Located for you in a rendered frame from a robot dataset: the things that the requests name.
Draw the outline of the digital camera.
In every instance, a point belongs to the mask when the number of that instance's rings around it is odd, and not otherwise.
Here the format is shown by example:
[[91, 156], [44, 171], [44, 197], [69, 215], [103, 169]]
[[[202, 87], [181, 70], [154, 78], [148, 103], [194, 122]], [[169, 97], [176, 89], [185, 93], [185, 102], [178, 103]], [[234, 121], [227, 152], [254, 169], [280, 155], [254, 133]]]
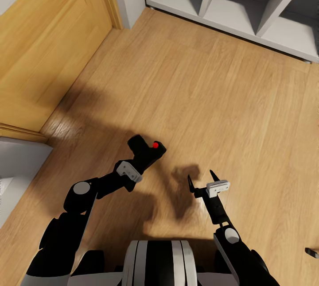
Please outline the digital camera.
[[134, 154], [134, 158], [130, 164], [137, 170], [137, 172], [141, 172], [149, 168], [167, 151], [165, 146], [159, 141], [155, 141], [153, 143], [153, 147], [149, 147], [141, 135], [131, 137], [127, 143]]

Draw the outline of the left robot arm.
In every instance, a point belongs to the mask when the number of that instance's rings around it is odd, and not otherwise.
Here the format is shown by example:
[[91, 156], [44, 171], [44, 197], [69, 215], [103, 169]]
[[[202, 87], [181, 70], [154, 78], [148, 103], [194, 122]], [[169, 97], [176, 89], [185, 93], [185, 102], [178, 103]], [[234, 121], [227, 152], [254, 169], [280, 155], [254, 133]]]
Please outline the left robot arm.
[[70, 188], [59, 219], [53, 218], [41, 238], [39, 249], [20, 286], [67, 286], [78, 250], [96, 199], [126, 188], [131, 192], [144, 171], [130, 164], [132, 159], [119, 161], [113, 172], [101, 178], [77, 182]]

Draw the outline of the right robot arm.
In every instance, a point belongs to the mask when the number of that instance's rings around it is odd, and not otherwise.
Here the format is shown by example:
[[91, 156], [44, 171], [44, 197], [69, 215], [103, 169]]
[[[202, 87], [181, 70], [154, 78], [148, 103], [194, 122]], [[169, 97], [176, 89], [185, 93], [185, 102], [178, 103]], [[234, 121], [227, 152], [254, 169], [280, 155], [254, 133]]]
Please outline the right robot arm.
[[[207, 183], [204, 188], [195, 188], [190, 176], [188, 183], [190, 192], [195, 198], [203, 198], [213, 224], [220, 224], [214, 235], [215, 243], [239, 286], [280, 286], [255, 250], [250, 250], [227, 216], [217, 193], [228, 190], [230, 182], [220, 180], [210, 170], [214, 182]], [[229, 225], [223, 226], [222, 223]]]

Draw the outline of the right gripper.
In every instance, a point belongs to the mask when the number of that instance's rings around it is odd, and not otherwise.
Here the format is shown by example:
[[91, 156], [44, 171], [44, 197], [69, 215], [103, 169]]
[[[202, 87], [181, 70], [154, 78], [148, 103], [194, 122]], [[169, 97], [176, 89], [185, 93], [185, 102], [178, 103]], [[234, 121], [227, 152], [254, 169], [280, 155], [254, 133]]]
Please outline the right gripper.
[[[220, 179], [217, 177], [217, 175], [212, 170], [210, 170], [210, 173], [214, 179], [214, 182], [220, 181]], [[200, 197], [203, 198], [203, 201], [205, 203], [205, 206], [206, 206], [208, 212], [210, 210], [212, 210], [213, 208], [223, 207], [223, 204], [221, 203], [218, 195], [216, 197], [209, 198], [209, 196], [206, 192], [207, 187], [195, 188], [192, 181], [191, 181], [190, 176], [188, 175], [187, 177], [189, 180], [188, 183], [189, 183], [190, 192], [194, 193], [195, 198], [200, 198]]]

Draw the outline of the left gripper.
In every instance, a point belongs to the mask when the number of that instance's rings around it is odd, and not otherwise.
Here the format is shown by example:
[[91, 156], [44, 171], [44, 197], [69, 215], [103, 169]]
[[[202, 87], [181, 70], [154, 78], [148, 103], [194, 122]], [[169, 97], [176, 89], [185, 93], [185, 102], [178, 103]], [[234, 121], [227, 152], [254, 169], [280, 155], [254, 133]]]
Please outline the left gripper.
[[[131, 162], [132, 159], [128, 159], [128, 160], [124, 160], [126, 162]], [[114, 192], [117, 189], [122, 188], [123, 186], [126, 188], [126, 190], [128, 192], [131, 192], [135, 185], [136, 182], [132, 181], [127, 175], [122, 175], [120, 176], [116, 170], [119, 167], [119, 165], [121, 164], [121, 162], [119, 161], [118, 163], [115, 164], [113, 172], [110, 174], [107, 174], [106, 176], [110, 178], [111, 182], [112, 182], [112, 192]], [[144, 171], [141, 171], [140, 174], [142, 175], [144, 173]], [[112, 193], [111, 192], [111, 193]]]

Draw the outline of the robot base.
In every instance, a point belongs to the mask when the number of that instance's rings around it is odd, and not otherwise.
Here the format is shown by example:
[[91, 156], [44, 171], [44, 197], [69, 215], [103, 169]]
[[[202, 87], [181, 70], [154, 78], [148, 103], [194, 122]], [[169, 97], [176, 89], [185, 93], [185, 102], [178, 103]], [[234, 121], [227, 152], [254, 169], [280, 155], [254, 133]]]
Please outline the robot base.
[[[114, 272], [104, 273], [103, 257], [103, 251], [87, 251], [67, 286], [122, 286], [124, 266], [116, 266]], [[239, 286], [219, 250], [215, 252], [214, 267], [216, 273], [195, 266], [197, 286]]]

